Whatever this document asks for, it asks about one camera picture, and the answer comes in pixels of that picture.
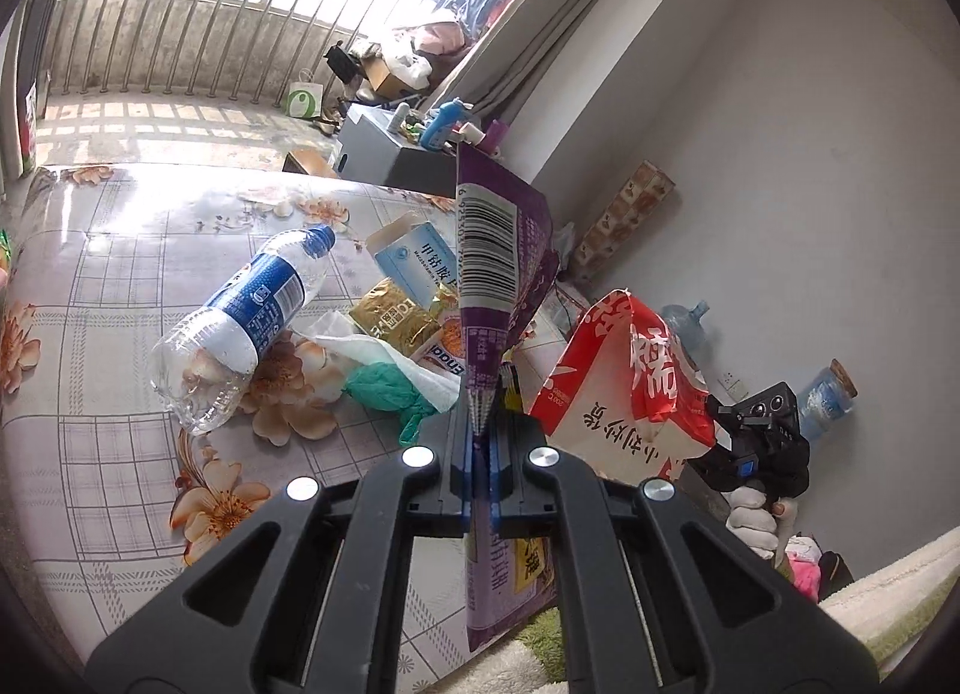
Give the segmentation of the white gloved right hand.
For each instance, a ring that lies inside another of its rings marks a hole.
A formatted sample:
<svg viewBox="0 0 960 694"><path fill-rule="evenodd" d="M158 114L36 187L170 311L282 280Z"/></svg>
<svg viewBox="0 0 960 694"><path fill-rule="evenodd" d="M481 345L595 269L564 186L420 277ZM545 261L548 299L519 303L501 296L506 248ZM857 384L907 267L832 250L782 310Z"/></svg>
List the white gloved right hand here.
<svg viewBox="0 0 960 694"><path fill-rule="evenodd" d="M794 533L797 501L770 499L761 489L740 486L726 496L726 528L763 561L778 564Z"/></svg>

